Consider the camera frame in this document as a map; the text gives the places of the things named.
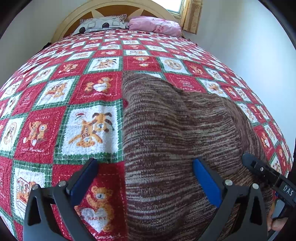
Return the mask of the right hand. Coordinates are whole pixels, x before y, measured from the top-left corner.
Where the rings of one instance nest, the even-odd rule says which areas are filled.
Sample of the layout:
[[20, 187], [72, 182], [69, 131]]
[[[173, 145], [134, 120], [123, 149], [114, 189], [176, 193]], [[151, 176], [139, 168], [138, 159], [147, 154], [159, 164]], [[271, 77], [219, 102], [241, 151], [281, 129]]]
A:
[[285, 223], [287, 222], [288, 218], [278, 218], [278, 219], [272, 219], [272, 215], [275, 211], [275, 201], [272, 203], [270, 211], [267, 215], [267, 230], [274, 230], [275, 232], [281, 231], [281, 229], [285, 226]]

